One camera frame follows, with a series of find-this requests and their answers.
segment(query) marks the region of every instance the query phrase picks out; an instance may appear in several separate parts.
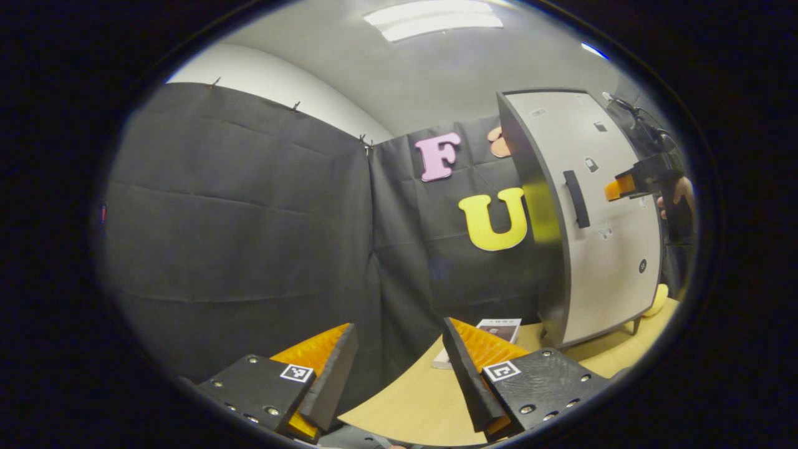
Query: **wooden table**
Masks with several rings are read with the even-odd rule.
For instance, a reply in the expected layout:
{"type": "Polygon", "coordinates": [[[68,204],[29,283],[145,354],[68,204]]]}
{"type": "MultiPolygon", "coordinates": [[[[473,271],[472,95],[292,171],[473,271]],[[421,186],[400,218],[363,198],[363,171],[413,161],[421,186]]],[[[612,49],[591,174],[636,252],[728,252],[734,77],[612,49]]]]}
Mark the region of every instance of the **wooden table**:
{"type": "MultiPolygon", "coordinates": [[[[651,347],[674,314],[678,302],[667,298],[662,310],[642,318],[635,336],[632,323],[577,344],[563,352],[585,368],[612,377],[637,362],[651,347]]],[[[542,324],[521,326],[516,344],[528,351],[541,348],[542,324]]],[[[368,401],[338,418],[368,432],[429,446],[468,446],[486,443],[474,432],[454,371],[432,368],[443,349],[438,340],[404,374],[368,401]]]]}

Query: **black metal plate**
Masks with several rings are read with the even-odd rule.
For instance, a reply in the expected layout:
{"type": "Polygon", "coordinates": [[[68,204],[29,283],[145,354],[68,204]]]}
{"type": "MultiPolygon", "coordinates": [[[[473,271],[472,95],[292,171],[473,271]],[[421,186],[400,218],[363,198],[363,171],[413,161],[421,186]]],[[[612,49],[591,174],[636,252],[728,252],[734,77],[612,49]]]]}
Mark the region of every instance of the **black metal plate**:
{"type": "Polygon", "coordinates": [[[284,433],[290,417],[314,380],[316,374],[311,368],[249,355],[201,383],[198,388],[242,418],[252,422],[255,419],[261,427],[284,433]],[[279,413],[268,413],[268,407],[279,413]]]}
{"type": "Polygon", "coordinates": [[[575,410],[609,383],[553,348],[485,367],[482,376],[513,423],[524,430],[575,410]],[[523,413],[525,407],[531,410],[523,413]]]}

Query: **ceiling light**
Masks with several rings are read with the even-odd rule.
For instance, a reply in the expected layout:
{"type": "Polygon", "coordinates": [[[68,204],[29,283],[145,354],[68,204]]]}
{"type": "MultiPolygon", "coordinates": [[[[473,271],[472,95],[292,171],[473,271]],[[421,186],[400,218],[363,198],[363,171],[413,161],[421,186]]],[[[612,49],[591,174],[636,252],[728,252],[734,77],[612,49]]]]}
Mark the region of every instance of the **ceiling light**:
{"type": "Polygon", "coordinates": [[[607,59],[607,57],[604,56],[600,51],[596,50],[595,48],[589,46],[588,44],[586,44],[584,42],[582,42],[582,48],[584,48],[585,50],[591,52],[592,54],[597,54],[598,56],[600,56],[600,57],[602,57],[604,59],[607,59]]]}
{"type": "Polygon", "coordinates": [[[364,19],[391,42],[456,28],[503,28],[491,7],[473,0],[429,0],[391,6],[364,19]]]}

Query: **human hand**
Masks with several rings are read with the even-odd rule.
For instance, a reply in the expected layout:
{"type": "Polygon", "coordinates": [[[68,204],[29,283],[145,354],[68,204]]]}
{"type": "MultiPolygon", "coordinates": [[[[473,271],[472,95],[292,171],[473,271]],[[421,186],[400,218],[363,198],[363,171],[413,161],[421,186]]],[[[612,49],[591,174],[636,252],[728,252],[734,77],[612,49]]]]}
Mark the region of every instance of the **human hand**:
{"type": "MultiPolygon", "coordinates": [[[[689,179],[686,177],[679,178],[679,181],[676,181],[676,188],[674,189],[674,204],[677,205],[681,203],[681,199],[685,198],[687,200],[687,205],[690,207],[690,212],[695,212],[694,204],[695,204],[695,197],[693,196],[693,183],[690,182],[689,179]]],[[[657,199],[657,206],[659,206],[661,211],[659,211],[659,216],[662,217],[663,220],[667,219],[665,214],[665,200],[662,197],[657,199]]]]}

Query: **yellow letter u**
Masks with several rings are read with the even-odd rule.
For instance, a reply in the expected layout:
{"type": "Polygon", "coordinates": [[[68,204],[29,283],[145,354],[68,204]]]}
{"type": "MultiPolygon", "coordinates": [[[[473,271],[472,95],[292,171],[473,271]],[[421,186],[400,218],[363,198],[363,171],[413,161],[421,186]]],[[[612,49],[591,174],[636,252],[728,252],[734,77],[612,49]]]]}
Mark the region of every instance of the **yellow letter u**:
{"type": "Polygon", "coordinates": [[[475,195],[460,200],[457,206],[465,212],[468,236],[471,237],[471,242],[477,248],[486,251],[499,251],[521,243],[527,236],[527,218],[523,214],[522,196],[523,190],[518,187],[499,192],[499,199],[507,203],[507,211],[510,212],[510,230],[501,234],[493,232],[491,218],[488,215],[491,197],[475,195]]]}

